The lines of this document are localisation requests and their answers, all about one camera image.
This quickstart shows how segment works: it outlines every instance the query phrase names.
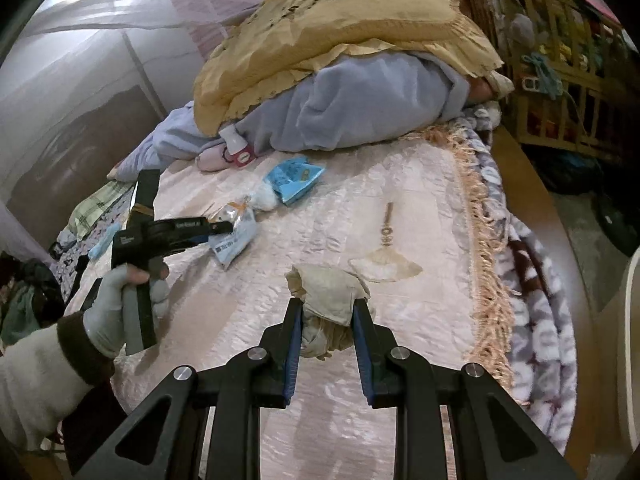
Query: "plaid cloth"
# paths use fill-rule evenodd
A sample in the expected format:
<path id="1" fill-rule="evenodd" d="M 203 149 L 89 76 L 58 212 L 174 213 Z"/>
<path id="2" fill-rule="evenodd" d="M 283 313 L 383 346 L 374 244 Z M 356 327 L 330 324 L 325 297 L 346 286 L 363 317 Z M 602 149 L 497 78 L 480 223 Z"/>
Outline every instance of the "plaid cloth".
<path id="1" fill-rule="evenodd" d="M 109 206 L 123 196 L 131 187 L 131 182 L 117 182 L 111 180 L 91 196 L 82 200 L 69 217 L 69 230 L 82 240 L 91 232 L 100 216 Z"/>

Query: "mosquito net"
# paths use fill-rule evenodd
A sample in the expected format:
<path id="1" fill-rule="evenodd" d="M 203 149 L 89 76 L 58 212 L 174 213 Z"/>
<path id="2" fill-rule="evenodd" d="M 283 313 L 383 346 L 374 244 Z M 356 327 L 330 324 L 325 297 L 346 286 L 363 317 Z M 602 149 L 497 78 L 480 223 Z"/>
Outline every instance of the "mosquito net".
<path id="1" fill-rule="evenodd" d="M 44 0 L 0 68 L 0 248 L 42 259 L 260 1 Z"/>

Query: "yellow blanket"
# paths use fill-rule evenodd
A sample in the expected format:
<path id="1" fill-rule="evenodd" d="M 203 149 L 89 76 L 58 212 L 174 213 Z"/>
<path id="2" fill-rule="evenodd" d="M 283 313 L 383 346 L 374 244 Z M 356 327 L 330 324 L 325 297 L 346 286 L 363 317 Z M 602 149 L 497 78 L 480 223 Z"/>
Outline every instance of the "yellow blanket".
<path id="1" fill-rule="evenodd" d="M 340 54 L 382 50 L 431 52 L 463 75 L 502 65 L 458 0 L 264 0 L 196 78 L 196 124 L 214 136 L 223 121 L 243 117 Z"/>

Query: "plastic bag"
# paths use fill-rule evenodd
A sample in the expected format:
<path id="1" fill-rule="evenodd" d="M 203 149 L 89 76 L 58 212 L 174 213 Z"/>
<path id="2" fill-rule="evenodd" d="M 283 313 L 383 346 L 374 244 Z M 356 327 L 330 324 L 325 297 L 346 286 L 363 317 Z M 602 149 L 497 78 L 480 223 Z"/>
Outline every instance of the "plastic bag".
<path id="1" fill-rule="evenodd" d="M 227 270 L 258 232 L 254 210 L 245 203 L 230 202 L 220 208 L 211 221 L 231 222 L 234 226 L 232 233 L 209 237 L 209 247 L 216 260 Z"/>
<path id="2" fill-rule="evenodd" d="M 324 168 L 307 162 L 306 156 L 285 160 L 264 178 L 280 196 L 284 205 L 291 205 L 314 186 Z"/>

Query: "dark cuff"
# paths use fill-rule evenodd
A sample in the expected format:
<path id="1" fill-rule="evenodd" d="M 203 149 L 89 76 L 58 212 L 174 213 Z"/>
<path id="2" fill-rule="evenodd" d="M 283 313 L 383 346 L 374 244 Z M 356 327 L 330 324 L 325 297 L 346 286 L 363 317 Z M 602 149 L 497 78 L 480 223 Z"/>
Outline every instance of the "dark cuff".
<path id="1" fill-rule="evenodd" d="M 84 382 L 95 386 L 111 377 L 115 371 L 113 359 L 102 355 L 84 331 L 83 312 L 60 318 L 58 340 L 62 353 Z"/>

